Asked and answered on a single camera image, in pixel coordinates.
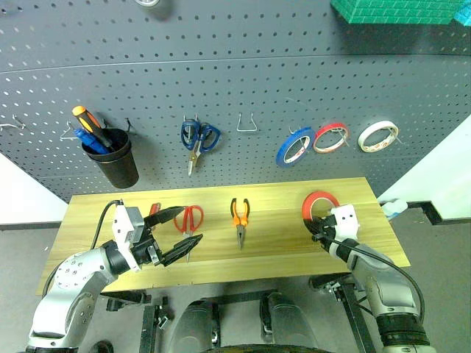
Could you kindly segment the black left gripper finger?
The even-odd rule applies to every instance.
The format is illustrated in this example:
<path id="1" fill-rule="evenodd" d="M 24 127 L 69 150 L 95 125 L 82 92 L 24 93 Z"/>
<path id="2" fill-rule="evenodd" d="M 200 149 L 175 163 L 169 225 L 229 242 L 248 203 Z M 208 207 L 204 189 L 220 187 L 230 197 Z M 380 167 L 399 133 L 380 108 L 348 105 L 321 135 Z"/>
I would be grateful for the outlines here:
<path id="1" fill-rule="evenodd" d="M 144 218 L 144 228 L 151 229 L 158 224 L 164 224 L 168 221 L 171 221 L 172 219 L 176 218 L 183 210 L 184 207 L 173 206 L 148 215 Z"/>
<path id="2" fill-rule="evenodd" d="M 198 245 L 198 243 L 203 238 L 203 234 L 192 235 L 176 243 L 174 247 L 163 253 L 160 259 L 160 264 L 163 266 L 168 266 L 182 257 L 185 257 L 191 252 L 191 250 Z"/>

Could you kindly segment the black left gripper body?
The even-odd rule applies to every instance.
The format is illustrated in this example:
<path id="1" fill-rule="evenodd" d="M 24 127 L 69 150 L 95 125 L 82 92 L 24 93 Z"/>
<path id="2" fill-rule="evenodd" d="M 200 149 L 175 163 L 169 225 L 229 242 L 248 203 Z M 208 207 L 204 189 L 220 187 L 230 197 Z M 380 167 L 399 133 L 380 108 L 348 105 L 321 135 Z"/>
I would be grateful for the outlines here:
<path id="1" fill-rule="evenodd" d="M 132 243 L 131 253 L 139 266 L 150 263 L 160 264 L 163 254 L 152 234 L 152 227 L 159 223 L 160 219 L 157 216 L 145 217 L 140 237 Z"/>

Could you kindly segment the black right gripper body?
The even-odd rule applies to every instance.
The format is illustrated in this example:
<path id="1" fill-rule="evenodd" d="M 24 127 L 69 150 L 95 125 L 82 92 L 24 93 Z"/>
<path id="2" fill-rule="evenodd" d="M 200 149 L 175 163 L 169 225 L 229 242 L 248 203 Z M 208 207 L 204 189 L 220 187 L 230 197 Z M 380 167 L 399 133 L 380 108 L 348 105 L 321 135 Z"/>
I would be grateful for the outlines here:
<path id="1" fill-rule="evenodd" d="M 328 215 L 331 217 L 329 224 L 319 223 L 319 234 L 312 235 L 312 240 L 314 242 L 320 242 L 321 247 L 329 252 L 330 245 L 332 244 L 332 239 L 336 236 L 335 225 L 337 225 L 336 218 L 334 215 Z"/>

